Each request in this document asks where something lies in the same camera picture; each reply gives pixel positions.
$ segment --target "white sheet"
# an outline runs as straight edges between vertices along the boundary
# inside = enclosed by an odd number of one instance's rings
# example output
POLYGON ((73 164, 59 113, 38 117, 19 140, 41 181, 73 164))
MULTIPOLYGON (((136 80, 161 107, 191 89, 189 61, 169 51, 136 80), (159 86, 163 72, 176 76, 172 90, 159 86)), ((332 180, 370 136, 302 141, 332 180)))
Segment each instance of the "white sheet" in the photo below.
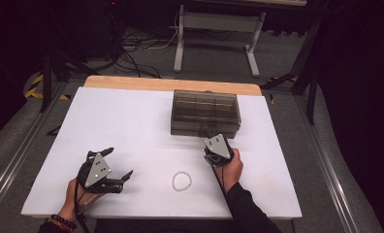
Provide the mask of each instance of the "white sheet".
MULTIPOLYGON (((301 217, 265 98, 239 95, 238 100, 241 127, 229 143, 240 149, 244 163, 240 183, 269 217, 301 217)), ((120 194, 104 196, 88 216, 231 217, 203 159, 204 139, 171 135, 172 101, 170 91, 81 87, 21 213, 57 213, 88 151, 114 148, 105 157, 112 168, 109 178, 134 174, 120 194), (192 178, 182 192, 172 187, 179 171, 192 178)))

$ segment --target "table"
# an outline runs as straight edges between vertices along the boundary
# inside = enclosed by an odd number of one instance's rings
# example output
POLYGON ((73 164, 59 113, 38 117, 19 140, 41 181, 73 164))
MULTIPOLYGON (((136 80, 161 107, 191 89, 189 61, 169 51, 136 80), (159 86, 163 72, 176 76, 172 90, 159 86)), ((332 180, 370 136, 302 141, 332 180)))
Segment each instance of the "table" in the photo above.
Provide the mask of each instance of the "table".
POLYGON ((67 181, 78 173, 87 152, 114 147, 105 158, 112 168, 109 178, 119 179, 130 170, 134 174, 122 193, 100 199, 88 216, 230 218, 203 158, 204 139, 170 134, 175 88, 238 95, 242 125, 229 143, 240 149, 241 184, 269 217, 301 217, 268 106, 257 85, 118 77, 89 77, 78 90, 21 213, 35 217, 57 213, 67 181), (182 192, 172 187, 179 171, 192 178, 190 188, 182 192))
MULTIPOLYGON (((232 1, 231 4, 242 5, 244 3, 259 3, 264 5, 282 5, 282 6, 290 6, 290 7, 294 7, 294 6, 303 7, 306 5, 306 1, 304 0, 244 0, 244 1, 232 1)), ((184 41, 183 41, 184 28, 189 27, 189 28, 212 29, 212 30, 229 30, 229 31, 252 33, 253 35, 252 41, 250 42, 250 44, 245 45, 244 48, 245 48, 246 56, 252 72, 252 76, 259 78, 260 77, 259 69, 256 63, 255 56, 253 54, 253 51, 255 50, 256 44, 258 42, 259 34, 261 32, 262 25, 265 21, 265 15, 266 15, 265 12, 261 12, 257 17, 229 16, 229 15, 221 15, 221 14, 203 14, 203 13, 195 13, 195 12, 186 12, 185 6, 180 5, 179 28, 177 33, 177 47, 176 47, 174 71, 180 72, 181 66, 182 66, 182 57, 183 57, 183 48, 184 48, 184 41)))

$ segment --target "white table leg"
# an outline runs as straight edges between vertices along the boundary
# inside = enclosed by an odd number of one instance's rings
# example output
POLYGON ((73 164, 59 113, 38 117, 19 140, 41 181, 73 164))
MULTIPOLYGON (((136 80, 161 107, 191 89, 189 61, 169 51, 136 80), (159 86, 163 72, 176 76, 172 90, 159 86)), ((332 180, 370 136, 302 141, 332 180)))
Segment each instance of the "white table leg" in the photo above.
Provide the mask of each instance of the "white table leg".
POLYGON ((185 13, 185 6, 180 5, 179 28, 178 28, 179 31, 177 32, 177 48, 176 48, 175 65, 174 65, 174 71, 177 73, 180 72, 182 68, 184 13, 185 13))
POLYGON ((249 61, 249 66, 252 71, 252 76, 256 78, 260 77, 260 74, 259 74, 258 65, 256 64, 255 55, 253 54, 253 51, 255 50, 256 43, 258 42, 259 34, 261 33, 262 25, 264 24, 264 21, 265 21, 265 15, 266 15, 265 13, 261 13, 259 15, 258 24, 256 25, 256 29, 253 32, 252 44, 245 46, 247 60, 249 61))

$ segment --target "white metal table frame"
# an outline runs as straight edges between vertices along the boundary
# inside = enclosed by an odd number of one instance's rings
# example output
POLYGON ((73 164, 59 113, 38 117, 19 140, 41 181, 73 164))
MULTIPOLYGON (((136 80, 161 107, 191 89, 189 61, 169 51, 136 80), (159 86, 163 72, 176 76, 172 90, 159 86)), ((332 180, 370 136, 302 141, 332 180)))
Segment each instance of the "white metal table frame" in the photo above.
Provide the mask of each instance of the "white metal table frame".
POLYGON ((255 50, 258 42, 259 34, 261 33, 262 25, 265 21, 266 13, 261 13, 258 17, 239 17, 239 16, 225 16, 214 14, 202 14, 185 12, 185 6, 180 5, 179 10, 179 28, 177 36, 177 48, 175 56, 174 71, 180 72, 182 67, 183 57, 183 31, 184 28, 201 28, 212 30, 229 30, 239 32, 252 32, 252 42, 250 45, 245 45, 245 52, 249 61, 249 66, 252 71, 253 77, 260 77, 258 65, 256 63, 253 51, 255 50))

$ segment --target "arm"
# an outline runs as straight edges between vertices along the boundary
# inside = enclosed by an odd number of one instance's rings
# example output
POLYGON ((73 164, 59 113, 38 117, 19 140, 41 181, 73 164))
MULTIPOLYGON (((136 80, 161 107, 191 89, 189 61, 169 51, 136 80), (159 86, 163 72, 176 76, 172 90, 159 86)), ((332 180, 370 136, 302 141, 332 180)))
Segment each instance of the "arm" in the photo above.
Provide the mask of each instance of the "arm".
POLYGON ((280 232, 277 226, 256 206, 250 192, 240 186, 243 163, 237 149, 234 149, 234 154, 235 157, 230 163, 224 165, 223 168, 216 168, 216 173, 224 185, 226 202, 235 223, 241 232, 280 232))
MULTIPOLYGON (((77 218, 74 214, 74 208, 75 208, 75 187, 77 184, 77 179, 73 179, 69 181, 68 189, 66 191, 66 198, 65 203, 61 210, 58 213, 59 217, 62 217, 63 219, 76 224, 77 218)), ((104 194, 94 194, 94 193, 85 193, 84 188, 79 184, 78 187, 78 197, 80 199, 80 209, 84 212, 88 211, 92 205, 95 203, 96 200, 98 200, 100 197, 102 197, 104 194)), ((64 233, 64 232, 73 232, 73 229, 71 227, 68 227, 66 224, 63 224, 62 222, 54 219, 47 220, 44 222, 38 233, 64 233)))

